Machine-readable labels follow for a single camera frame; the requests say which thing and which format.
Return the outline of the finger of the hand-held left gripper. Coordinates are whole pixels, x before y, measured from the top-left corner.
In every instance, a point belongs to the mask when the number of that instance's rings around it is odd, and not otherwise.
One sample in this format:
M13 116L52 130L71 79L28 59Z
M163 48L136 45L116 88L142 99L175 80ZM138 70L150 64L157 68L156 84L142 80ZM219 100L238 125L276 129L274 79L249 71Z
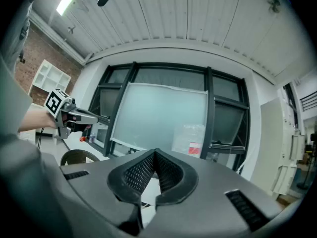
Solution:
M74 108L70 111L70 117L77 124L95 124L98 122L109 122L109 119L98 116L90 111Z

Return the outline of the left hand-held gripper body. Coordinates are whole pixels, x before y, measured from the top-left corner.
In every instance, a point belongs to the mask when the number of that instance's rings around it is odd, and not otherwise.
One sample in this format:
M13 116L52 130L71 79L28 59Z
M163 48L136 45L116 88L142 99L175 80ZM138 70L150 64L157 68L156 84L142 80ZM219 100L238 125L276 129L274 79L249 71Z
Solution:
M56 139L67 139L72 132L83 132L85 124L79 124L82 115L78 112L75 99L71 98L60 88L54 88L48 95L44 107L51 114L57 129Z

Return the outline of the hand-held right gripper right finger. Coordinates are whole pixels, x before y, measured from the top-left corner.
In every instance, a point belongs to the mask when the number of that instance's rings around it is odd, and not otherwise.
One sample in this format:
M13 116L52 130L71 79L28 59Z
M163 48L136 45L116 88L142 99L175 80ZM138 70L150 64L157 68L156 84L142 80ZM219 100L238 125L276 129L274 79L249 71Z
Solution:
M282 209L263 190L231 169L166 151L197 172L195 190L181 203L159 206L143 230L145 238L269 238Z

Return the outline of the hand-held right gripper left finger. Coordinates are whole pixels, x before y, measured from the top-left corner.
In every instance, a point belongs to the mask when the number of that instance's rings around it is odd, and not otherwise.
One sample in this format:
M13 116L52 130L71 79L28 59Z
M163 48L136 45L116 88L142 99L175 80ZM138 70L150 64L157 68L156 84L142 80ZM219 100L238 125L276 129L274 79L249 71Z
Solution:
M80 198L107 222L137 235L142 229L141 195L153 174L141 166L125 173L130 166L140 164L142 152L100 161L84 150L66 152L60 167Z

